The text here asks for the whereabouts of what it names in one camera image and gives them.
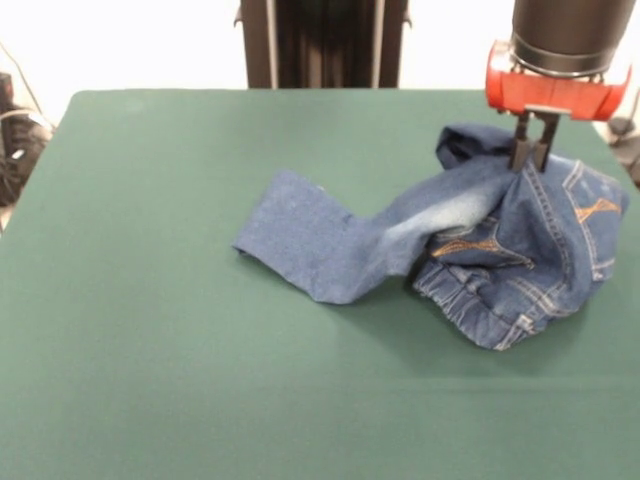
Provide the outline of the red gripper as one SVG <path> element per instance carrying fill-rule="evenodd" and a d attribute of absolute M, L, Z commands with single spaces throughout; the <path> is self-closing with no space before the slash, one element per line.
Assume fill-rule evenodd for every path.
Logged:
<path fill-rule="evenodd" d="M 542 75 L 515 61 L 510 44 L 497 40 L 491 47 L 485 79 L 488 105 L 518 114 L 509 169 L 521 171 L 534 156 L 539 172 L 545 172 L 560 115 L 573 120 L 606 121 L 620 106 L 632 78 L 630 61 L 618 53 L 603 73 L 590 77 L 561 78 Z M 543 124 L 540 138 L 528 137 L 532 114 Z"/>

